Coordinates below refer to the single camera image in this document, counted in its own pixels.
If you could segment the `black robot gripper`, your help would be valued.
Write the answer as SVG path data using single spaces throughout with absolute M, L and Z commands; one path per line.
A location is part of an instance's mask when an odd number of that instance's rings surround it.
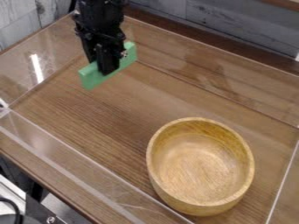
M 97 62 L 97 70 L 108 75 L 120 67 L 125 51 L 124 21 L 127 0 L 77 0 L 72 18 L 88 62 Z

